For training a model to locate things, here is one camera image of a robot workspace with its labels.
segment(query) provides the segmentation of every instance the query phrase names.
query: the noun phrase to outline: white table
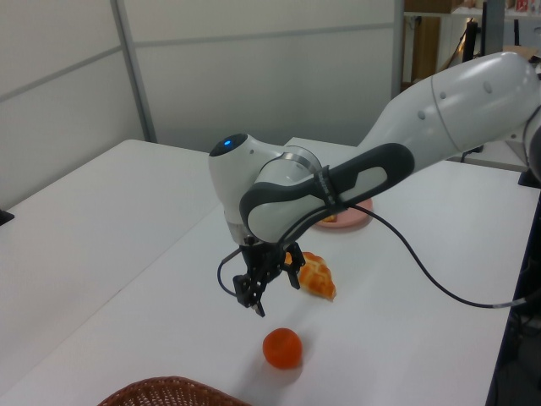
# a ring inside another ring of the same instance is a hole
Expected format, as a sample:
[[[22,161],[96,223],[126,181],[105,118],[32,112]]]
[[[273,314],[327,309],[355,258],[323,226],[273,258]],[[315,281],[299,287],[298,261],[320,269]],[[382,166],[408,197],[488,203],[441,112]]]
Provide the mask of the white table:
[[[125,141],[0,227],[0,395],[218,204],[206,154]]]
[[[306,145],[337,162],[351,147]],[[518,173],[441,162],[374,198],[428,269],[465,298],[511,298],[538,191]],[[299,243],[326,258],[334,303],[288,286],[263,296],[259,318],[216,282],[235,249],[217,207],[99,309],[0,405],[97,404],[130,382],[179,375],[258,405],[479,405],[486,399],[508,310],[467,307],[437,290],[402,243],[372,221],[355,232],[309,230]],[[224,269],[243,273],[237,258]],[[288,326],[303,368],[278,371],[260,352]]]

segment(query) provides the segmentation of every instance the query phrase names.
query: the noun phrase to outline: white wall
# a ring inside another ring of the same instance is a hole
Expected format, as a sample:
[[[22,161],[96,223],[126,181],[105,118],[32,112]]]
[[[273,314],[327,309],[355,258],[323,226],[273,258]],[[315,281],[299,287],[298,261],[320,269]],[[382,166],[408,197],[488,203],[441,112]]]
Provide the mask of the white wall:
[[[0,208],[143,139],[109,0],[0,3]]]
[[[395,3],[121,2],[158,142],[358,144],[391,99]]]

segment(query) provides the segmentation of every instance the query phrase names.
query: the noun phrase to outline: wicker basket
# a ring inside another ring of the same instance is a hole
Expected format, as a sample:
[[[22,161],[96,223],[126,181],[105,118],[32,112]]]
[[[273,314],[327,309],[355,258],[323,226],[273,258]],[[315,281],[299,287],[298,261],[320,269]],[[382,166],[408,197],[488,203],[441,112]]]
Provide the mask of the wicker basket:
[[[178,376],[150,378],[126,386],[99,406],[249,406],[212,387]]]

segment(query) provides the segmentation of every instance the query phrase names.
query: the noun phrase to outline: orange ball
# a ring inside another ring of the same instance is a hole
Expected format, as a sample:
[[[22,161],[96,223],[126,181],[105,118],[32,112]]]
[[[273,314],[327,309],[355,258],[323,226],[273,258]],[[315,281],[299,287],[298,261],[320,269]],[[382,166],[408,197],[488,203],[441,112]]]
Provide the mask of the orange ball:
[[[303,357],[303,343],[294,331],[277,328],[263,340],[263,355],[267,362],[276,368],[295,368]]]

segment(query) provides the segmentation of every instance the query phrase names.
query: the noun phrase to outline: basket rim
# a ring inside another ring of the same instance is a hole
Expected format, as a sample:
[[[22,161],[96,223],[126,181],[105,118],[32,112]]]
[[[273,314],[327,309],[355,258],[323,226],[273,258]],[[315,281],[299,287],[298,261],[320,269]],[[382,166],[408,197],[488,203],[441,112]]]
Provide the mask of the basket rim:
[[[115,404],[122,402],[128,398],[131,398],[135,393],[146,389],[147,387],[192,387],[196,391],[205,392],[210,398],[215,398],[216,401],[220,401],[230,406],[250,406],[248,403],[234,398],[227,393],[219,391],[214,387],[209,387],[203,383],[194,381],[192,379],[183,376],[156,376],[152,378],[146,378],[141,381],[130,383],[126,387],[119,389],[103,401],[98,406],[114,406]]]

